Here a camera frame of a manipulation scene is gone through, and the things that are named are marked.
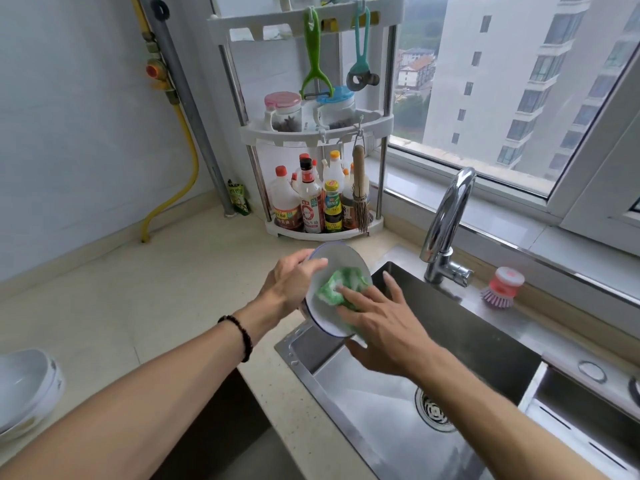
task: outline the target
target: yellow bottle cap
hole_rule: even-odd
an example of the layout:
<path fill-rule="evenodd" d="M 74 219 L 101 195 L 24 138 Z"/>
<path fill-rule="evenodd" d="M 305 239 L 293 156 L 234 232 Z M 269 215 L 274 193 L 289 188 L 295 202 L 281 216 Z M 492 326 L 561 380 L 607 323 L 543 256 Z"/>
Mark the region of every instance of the yellow bottle cap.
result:
<path fill-rule="evenodd" d="M 324 189 L 328 192 L 334 192 L 338 190 L 338 188 L 340 188 L 340 185 L 336 180 L 329 180 L 328 182 L 324 183 Z"/>

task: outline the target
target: person's right arm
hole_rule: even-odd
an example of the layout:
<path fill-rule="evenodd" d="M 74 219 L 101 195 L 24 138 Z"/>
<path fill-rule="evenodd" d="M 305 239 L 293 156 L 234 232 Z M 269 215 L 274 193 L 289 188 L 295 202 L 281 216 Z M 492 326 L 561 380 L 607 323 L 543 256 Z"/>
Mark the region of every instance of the person's right arm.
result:
<path fill-rule="evenodd" d="M 429 338 L 388 273 L 387 298 L 371 286 L 363 294 L 340 290 L 360 312 L 340 316 L 363 335 L 367 347 L 347 342 L 366 368 L 404 376 L 449 417 L 497 479 L 601 480 L 602 473 L 554 435 L 486 386 L 453 354 Z"/>

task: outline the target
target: person's left arm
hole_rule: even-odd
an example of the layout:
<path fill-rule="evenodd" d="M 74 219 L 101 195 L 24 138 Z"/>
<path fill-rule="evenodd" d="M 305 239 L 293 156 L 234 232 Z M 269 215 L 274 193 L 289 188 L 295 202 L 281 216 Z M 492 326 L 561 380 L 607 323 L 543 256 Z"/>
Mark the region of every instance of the person's left arm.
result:
<path fill-rule="evenodd" d="M 257 298 L 233 314 L 253 345 L 295 310 L 326 260 L 313 250 L 278 261 Z M 0 468 L 0 480 L 148 479 L 244 358 L 224 321 L 141 365 L 57 421 Z"/>

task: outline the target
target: forearm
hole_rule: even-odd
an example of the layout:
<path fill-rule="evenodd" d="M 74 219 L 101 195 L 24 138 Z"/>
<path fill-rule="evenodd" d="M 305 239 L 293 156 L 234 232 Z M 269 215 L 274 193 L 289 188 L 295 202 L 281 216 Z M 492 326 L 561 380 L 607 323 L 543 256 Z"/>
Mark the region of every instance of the forearm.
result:
<path fill-rule="evenodd" d="M 235 313 L 253 343 L 271 309 L 262 298 Z M 220 323 L 89 398 L 7 463 L 0 480 L 149 478 L 243 357 L 239 330 Z"/>
<path fill-rule="evenodd" d="M 417 382 L 497 479 L 605 478 L 445 349 L 431 354 Z"/>

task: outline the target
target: peeler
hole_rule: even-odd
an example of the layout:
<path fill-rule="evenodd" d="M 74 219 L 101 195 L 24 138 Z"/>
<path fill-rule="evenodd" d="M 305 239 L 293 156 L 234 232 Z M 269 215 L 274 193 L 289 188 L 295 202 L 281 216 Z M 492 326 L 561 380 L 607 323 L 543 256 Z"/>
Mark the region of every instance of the peeler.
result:
<path fill-rule="evenodd" d="M 305 12 L 304 21 L 305 44 L 307 46 L 307 55 L 309 56 L 311 69 L 302 82 L 300 96 L 304 99 L 305 86 L 313 79 L 320 79 L 329 88 L 329 97 L 333 97 L 331 81 L 329 81 L 329 78 L 325 76 L 324 72 L 320 69 L 320 22 L 318 21 L 318 14 L 313 7 L 309 7 L 308 11 Z"/>
<path fill-rule="evenodd" d="M 364 45 L 360 53 L 360 15 L 364 13 Z M 367 49 L 369 47 L 369 21 L 371 13 L 365 6 L 364 0 L 356 2 L 356 63 L 349 69 L 347 74 L 347 87 L 352 91 L 361 91 L 366 85 L 377 86 L 380 83 L 380 76 L 372 74 L 367 63 Z"/>

